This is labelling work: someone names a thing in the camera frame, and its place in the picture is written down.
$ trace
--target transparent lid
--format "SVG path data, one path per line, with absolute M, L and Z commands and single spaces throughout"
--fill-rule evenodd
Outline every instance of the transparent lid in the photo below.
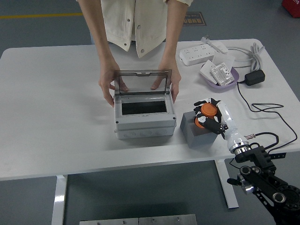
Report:
M 169 94 L 171 70 L 118 70 L 115 71 L 115 95 Z M 157 89 L 151 88 L 161 81 Z

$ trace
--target gray electrical box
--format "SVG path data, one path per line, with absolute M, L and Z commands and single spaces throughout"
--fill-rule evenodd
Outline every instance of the gray electrical box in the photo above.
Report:
M 171 70 L 115 71 L 118 139 L 173 135 L 176 115 L 170 92 L 171 73 Z M 162 82 L 152 90 L 156 79 Z

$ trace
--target person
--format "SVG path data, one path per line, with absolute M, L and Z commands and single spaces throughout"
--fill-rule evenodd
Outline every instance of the person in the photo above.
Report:
M 114 71 L 120 70 L 109 43 L 112 42 L 125 51 L 131 40 L 136 41 L 140 57 L 153 50 L 165 40 L 165 49 L 158 69 L 171 69 L 171 94 L 173 102 L 179 93 L 181 76 L 175 54 L 177 42 L 188 6 L 193 0 L 77 0 L 85 21 L 95 41 L 100 60 L 99 86 L 106 101 L 114 107 L 109 89 Z M 157 79 L 152 90 L 159 87 Z M 125 83 L 120 88 L 127 91 Z

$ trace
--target metal plate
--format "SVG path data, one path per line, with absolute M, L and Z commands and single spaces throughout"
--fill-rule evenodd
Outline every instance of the metal plate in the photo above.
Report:
M 139 225 L 139 218 L 81 221 L 79 225 Z
M 197 225 L 196 215 L 82 221 L 79 225 Z
M 139 225 L 197 225 L 196 215 L 140 218 Z

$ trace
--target gray block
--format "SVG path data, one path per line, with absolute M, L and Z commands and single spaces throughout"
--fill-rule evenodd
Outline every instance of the gray block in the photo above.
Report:
M 180 128 L 189 148 L 195 148 L 214 143 L 217 134 L 205 128 L 199 128 L 194 123 L 195 112 L 185 112 L 182 116 Z

